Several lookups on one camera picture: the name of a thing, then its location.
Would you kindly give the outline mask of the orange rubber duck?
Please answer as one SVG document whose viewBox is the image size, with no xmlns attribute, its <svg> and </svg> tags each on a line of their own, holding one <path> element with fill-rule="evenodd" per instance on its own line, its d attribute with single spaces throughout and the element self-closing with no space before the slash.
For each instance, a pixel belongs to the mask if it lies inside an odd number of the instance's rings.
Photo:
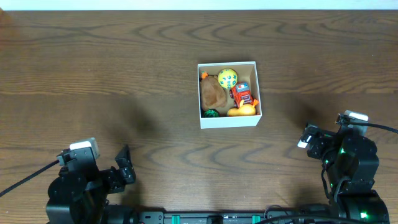
<svg viewBox="0 0 398 224">
<path fill-rule="evenodd" d="M 257 99 L 255 99 L 252 104 L 244 104 L 244 101 L 241 100 L 238 108 L 231 108 L 228 110 L 227 116 L 234 117 L 256 115 L 256 106 L 258 105 L 258 103 L 259 101 Z"/>
</svg>

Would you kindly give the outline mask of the red toy fire truck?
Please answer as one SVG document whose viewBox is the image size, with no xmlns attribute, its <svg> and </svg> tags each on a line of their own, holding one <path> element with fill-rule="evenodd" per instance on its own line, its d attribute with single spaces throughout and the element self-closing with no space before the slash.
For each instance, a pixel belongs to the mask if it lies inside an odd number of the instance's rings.
<svg viewBox="0 0 398 224">
<path fill-rule="evenodd" d="M 239 108 L 240 102 L 243 104 L 253 104 L 254 98 L 252 97 L 249 84 L 247 82 L 241 82 L 232 87 L 229 91 L 230 97 L 234 101 L 234 107 Z"/>
</svg>

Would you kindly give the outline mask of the yellow ball with blue letters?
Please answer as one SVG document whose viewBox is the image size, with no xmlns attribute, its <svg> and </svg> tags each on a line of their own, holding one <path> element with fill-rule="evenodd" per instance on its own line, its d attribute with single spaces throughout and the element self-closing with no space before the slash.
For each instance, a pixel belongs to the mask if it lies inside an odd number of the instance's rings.
<svg viewBox="0 0 398 224">
<path fill-rule="evenodd" d="M 238 74 L 232 68 L 225 68 L 218 74 L 218 83 L 224 89 L 231 89 L 238 82 Z"/>
</svg>

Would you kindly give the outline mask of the green ball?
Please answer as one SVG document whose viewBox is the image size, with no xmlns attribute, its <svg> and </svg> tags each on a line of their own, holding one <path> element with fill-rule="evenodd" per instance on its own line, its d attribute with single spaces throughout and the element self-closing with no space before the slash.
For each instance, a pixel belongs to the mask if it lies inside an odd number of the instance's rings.
<svg viewBox="0 0 398 224">
<path fill-rule="evenodd" d="M 219 112 L 215 109 L 208 109 L 203 113 L 204 118 L 218 118 L 219 116 Z"/>
</svg>

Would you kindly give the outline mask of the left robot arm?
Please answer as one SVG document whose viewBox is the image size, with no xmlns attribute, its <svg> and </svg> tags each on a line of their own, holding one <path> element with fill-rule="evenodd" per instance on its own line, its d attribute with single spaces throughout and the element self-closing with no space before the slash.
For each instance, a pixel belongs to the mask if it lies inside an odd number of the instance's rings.
<svg viewBox="0 0 398 224">
<path fill-rule="evenodd" d="M 64 150 L 58 159 L 62 168 L 48 189 L 46 213 L 50 223 L 139 222 L 133 208 L 110 205 L 107 199 L 136 181 L 129 146 L 115 157 L 118 168 L 99 170 L 91 147 Z"/>
</svg>

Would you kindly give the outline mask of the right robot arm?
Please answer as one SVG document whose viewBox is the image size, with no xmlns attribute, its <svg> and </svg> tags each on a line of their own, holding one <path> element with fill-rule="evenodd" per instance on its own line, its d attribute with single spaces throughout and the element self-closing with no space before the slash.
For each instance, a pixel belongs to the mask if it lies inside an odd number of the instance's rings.
<svg viewBox="0 0 398 224">
<path fill-rule="evenodd" d="M 323 186 L 333 216 L 366 223 L 389 223 L 386 204 L 373 189 L 379 167 L 376 143 L 363 136 L 367 128 L 394 132 L 387 126 L 350 122 L 341 123 L 338 132 L 308 124 L 300 137 L 308 157 L 322 162 L 329 187 Z"/>
</svg>

